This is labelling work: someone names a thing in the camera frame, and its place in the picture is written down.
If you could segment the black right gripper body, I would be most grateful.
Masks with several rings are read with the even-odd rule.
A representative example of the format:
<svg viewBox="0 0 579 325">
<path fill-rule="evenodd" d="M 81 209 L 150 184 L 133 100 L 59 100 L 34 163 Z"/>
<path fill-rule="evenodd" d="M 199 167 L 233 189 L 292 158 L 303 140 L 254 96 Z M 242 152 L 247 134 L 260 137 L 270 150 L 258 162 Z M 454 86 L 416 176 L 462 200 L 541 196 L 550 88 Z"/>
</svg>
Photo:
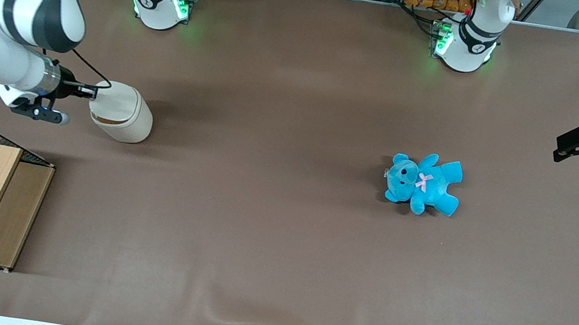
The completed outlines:
<svg viewBox="0 0 579 325">
<path fill-rule="evenodd" d="M 54 90 L 54 99 L 67 98 L 68 96 L 82 97 L 83 92 L 80 90 L 81 82 L 78 82 L 74 74 L 67 68 L 59 65 L 60 82 Z"/>
</svg>

